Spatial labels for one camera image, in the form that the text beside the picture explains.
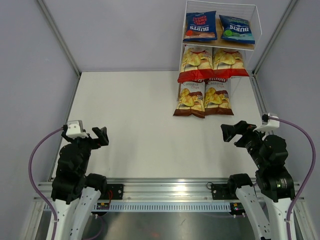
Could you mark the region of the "brown Chuba bag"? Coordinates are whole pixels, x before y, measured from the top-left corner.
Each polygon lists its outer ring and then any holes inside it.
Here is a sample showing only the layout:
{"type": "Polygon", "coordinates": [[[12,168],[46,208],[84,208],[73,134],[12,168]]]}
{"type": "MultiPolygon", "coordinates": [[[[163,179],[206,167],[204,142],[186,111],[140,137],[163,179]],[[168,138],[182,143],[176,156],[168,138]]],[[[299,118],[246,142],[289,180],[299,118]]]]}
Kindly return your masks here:
{"type": "Polygon", "coordinates": [[[230,79],[208,78],[205,80],[204,110],[205,115],[227,115],[234,113],[230,103],[230,79]]]}
{"type": "Polygon", "coordinates": [[[205,118],[205,82],[185,81],[179,84],[178,104],[174,116],[205,118]]]}

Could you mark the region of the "blue Burts sea salt bag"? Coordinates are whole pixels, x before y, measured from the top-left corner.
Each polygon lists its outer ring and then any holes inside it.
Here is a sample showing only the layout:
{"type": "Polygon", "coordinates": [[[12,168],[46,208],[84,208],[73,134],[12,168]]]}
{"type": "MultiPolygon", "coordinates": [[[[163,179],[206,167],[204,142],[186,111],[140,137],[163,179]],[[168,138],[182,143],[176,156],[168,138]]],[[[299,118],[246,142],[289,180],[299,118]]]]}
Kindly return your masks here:
{"type": "Polygon", "coordinates": [[[219,19],[223,29],[221,39],[241,44],[256,43],[248,20],[226,15],[219,15],[219,19]]]}

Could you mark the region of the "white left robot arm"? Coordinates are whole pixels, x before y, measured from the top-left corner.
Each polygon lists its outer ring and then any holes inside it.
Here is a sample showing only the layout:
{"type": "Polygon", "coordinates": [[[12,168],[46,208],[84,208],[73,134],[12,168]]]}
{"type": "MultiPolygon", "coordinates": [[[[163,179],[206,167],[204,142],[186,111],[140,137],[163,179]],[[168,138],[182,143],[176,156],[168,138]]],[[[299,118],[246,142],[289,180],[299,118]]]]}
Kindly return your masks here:
{"type": "Polygon", "coordinates": [[[61,135],[68,144],[59,151],[48,230],[55,240],[80,240],[97,200],[108,194],[105,176],[86,174],[91,152],[109,145],[106,127],[94,127],[92,131],[96,138],[77,124],[62,128],[61,135]]]}

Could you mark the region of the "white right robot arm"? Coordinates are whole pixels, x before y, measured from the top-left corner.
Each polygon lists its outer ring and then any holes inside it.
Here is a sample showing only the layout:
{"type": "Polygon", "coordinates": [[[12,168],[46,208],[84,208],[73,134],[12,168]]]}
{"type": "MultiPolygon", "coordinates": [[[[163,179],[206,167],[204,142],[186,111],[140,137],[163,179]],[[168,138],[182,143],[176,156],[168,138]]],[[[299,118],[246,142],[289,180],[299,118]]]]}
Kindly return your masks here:
{"type": "Polygon", "coordinates": [[[240,139],[234,143],[245,148],[257,167],[256,183],[264,197],[269,217],[249,197],[253,184],[247,174],[229,177],[227,193],[238,198],[247,213],[255,237],[259,240],[295,240],[295,224],[291,221],[296,193],[292,176],[285,167],[288,157],[285,139],[270,134],[280,126],[280,119],[264,115],[261,126],[244,120],[234,125],[222,124],[224,142],[230,142],[236,135],[240,139]]]}

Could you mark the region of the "red Chuba bag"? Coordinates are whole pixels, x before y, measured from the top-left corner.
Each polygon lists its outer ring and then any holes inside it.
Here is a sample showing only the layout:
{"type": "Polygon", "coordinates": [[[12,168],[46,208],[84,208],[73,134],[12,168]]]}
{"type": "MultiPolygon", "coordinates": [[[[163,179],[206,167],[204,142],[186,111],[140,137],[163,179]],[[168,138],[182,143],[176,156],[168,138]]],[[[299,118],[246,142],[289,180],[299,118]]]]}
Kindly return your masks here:
{"type": "Polygon", "coordinates": [[[179,68],[178,83],[200,81],[213,78],[213,48],[186,45],[179,68]]]}
{"type": "Polygon", "coordinates": [[[213,72],[217,78],[248,77],[243,55],[239,50],[213,49],[213,72]]]}

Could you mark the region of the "blue Burts spicy chilli bag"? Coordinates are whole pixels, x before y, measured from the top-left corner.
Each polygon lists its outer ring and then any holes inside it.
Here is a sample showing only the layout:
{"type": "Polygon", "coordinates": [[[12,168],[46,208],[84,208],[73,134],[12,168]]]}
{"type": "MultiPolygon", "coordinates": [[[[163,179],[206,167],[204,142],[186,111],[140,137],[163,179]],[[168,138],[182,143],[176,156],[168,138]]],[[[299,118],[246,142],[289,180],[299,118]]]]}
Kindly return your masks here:
{"type": "Polygon", "coordinates": [[[189,12],[186,14],[185,42],[210,42],[218,39],[216,11],[189,12]]]}

